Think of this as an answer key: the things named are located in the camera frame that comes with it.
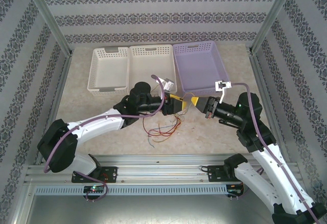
cable holder clip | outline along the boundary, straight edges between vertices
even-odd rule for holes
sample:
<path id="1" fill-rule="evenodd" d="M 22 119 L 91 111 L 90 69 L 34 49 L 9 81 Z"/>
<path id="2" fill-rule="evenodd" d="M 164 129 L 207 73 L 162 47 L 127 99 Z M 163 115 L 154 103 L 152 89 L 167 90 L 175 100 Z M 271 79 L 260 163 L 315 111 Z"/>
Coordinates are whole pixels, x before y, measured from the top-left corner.
<path id="1" fill-rule="evenodd" d="M 308 199 L 303 199 L 303 201 L 301 200 L 301 199 L 299 199 L 299 201 L 300 201 L 300 203 L 302 204 L 302 203 L 305 203 L 305 202 L 307 202 L 308 201 Z"/>
<path id="2" fill-rule="evenodd" d="M 215 88 L 216 88 L 216 92 L 223 93 L 219 101 L 219 104 L 221 104 L 225 96 L 225 89 L 231 88 L 231 82 L 224 82 L 223 80 L 218 80 L 215 82 Z"/>

purple plastic basket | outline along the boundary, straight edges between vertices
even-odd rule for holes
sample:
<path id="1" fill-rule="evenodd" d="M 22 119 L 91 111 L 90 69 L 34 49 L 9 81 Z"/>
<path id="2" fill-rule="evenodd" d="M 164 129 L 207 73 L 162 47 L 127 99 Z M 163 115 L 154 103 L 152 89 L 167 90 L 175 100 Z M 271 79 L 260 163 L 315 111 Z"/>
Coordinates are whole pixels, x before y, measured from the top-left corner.
<path id="1" fill-rule="evenodd" d="M 175 44 L 173 51 L 184 94 L 213 95 L 217 80 L 229 81 L 214 41 Z"/>

striped wallpaper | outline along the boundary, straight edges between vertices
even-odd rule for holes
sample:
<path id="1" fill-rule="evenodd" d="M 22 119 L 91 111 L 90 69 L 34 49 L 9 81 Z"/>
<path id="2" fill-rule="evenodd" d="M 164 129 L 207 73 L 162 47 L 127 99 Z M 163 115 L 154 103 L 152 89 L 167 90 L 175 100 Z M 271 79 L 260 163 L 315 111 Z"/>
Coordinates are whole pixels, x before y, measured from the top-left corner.
<path id="1" fill-rule="evenodd" d="M 215 40 L 250 46 L 274 0 L 45 0 L 70 47 Z"/>
<path id="2" fill-rule="evenodd" d="M 0 223 L 16 206 L 66 56 L 32 0 L 0 0 Z"/>
<path id="3" fill-rule="evenodd" d="M 326 9 L 327 0 L 286 0 L 257 56 L 289 157 L 327 206 Z"/>

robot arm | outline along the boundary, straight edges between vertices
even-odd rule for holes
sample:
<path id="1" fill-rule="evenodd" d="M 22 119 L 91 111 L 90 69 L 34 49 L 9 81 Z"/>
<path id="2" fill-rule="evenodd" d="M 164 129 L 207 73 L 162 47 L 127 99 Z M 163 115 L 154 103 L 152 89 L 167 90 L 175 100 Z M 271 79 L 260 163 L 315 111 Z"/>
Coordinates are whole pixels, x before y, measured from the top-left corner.
<path id="1" fill-rule="evenodd" d="M 68 169 L 100 179 L 99 162 L 90 154 L 76 152 L 76 148 L 103 133 L 133 124 L 142 113 L 158 110 L 162 98 L 152 97 L 150 89 L 149 84 L 139 82 L 130 91 L 130 95 L 125 96 L 121 102 L 103 114 L 78 122 L 64 123 L 61 119 L 53 122 L 37 146 L 46 160 L 51 158 L 49 163 L 51 171 L 56 173 Z M 164 115 L 174 114 L 185 108 L 186 103 L 175 95 L 164 93 L 163 99 L 161 112 Z M 55 147 L 57 147 L 55 153 L 51 156 Z"/>
<path id="2" fill-rule="evenodd" d="M 255 121 L 265 145 L 256 133 L 247 93 L 239 96 L 236 106 L 221 102 L 221 98 L 215 97 L 193 97 L 192 103 L 206 118 L 218 117 L 219 123 L 238 129 L 239 141 L 260 163 L 272 185 L 240 154 L 226 159 L 224 169 L 228 176 L 244 182 L 263 201 L 272 213 L 274 223 L 314 223 L 312 215 L 316 219 L 323 217 L 326 213 L 324 205 L 315 203 L 298 183 L 287 166 L 276 139 L 260 120 L 262 106 L 259 98 L 251 93 L 251 99 Z"/>

beige floor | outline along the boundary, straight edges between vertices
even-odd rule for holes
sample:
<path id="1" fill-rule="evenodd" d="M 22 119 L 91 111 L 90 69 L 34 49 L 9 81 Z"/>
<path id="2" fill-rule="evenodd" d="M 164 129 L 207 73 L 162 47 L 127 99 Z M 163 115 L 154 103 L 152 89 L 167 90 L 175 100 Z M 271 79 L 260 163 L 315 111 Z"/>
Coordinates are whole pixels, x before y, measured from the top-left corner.
<path id="1" fill-rule="evenodd" d="M 253 93 L 259 94 L 253 71 L 244 45 L 218 46 L 226 70 L 232 82 L 246 82 Z M 60 102 L 57 119 L 64 122 L 84 120 L 101 114 L 118 103 L 119 98 L 94 97 L 87 90 L 92 49 L 76 48 Z M 236 104 L 243 87 L 227 91 L 224 102 Z M 119 131 L 112 131 L 87 141 L 78 151 L 91 154 L 207 154 L 247 152 L 236 136 L 236 129 L 218 123 L 218 119 L 206 119 L 193 106 L 184 115 L 185 120 L 168 140 L 155 143 L 150 139 L 139 120 Z M 156 114 L 145 120 L 147 129 L 171 125 L 173 116 Z M 265 124 L 267 119 L 262 114 Z"/>

